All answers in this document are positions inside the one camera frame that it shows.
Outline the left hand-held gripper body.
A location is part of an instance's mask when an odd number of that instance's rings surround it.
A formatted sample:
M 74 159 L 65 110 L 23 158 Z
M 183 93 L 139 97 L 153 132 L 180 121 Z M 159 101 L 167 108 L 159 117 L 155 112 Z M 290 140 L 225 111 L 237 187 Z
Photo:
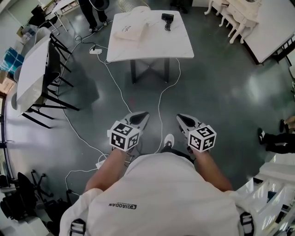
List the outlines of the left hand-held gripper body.
M 116 121 L 107 131 L 109 144 L 124 152 L 134 148 L 148 123 L 149 116 L 148 112 L 132 112 Z

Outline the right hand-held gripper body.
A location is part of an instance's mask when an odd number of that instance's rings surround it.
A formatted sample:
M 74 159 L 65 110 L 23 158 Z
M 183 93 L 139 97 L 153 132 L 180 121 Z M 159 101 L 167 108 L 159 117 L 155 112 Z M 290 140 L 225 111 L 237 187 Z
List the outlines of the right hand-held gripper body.
M 177 114 L 180 131 L 185 135 L 187 145 L 202 153 L 214 147 L 217 133 L 210 125 L 187 114 Z

